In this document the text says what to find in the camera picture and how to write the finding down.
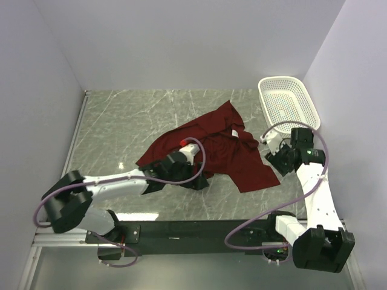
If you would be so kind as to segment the dark red polo shirt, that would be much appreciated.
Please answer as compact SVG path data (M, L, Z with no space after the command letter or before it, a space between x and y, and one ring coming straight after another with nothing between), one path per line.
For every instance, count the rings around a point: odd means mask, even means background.
M280 184L270 166L261 159L259 142L245 131L244 122L230 101L158 137L136 162L145 166L181 148L187 137L198 139L206 153L204 175L228 175L241 193Z

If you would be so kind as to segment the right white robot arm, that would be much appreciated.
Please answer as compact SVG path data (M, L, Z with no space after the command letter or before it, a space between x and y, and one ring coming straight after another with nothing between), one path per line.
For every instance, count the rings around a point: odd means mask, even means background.
M266 236L273 241L282 237L292 248L293 263L300 269L339 273L354 245L353 233L347 231L334 206L328 181L327 148L314 146L314 131L309 127L291 129L286 143L274 129L261 140L268 145L267 161L282 175L294 172L302 187L307 224L294 214L275 210L268 214Z

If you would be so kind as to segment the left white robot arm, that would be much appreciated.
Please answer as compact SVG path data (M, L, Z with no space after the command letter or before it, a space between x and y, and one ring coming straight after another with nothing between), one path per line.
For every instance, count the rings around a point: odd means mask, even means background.
M159 192L167 184L202 190L209 183L203 164L194 161L199 151L198 146L189 144L164 159L116 175L82 176L77 170L67 173L42 197L53 231L62 234L80 228L96 232L108 243L117 241L122 229L117 215L93 204Z

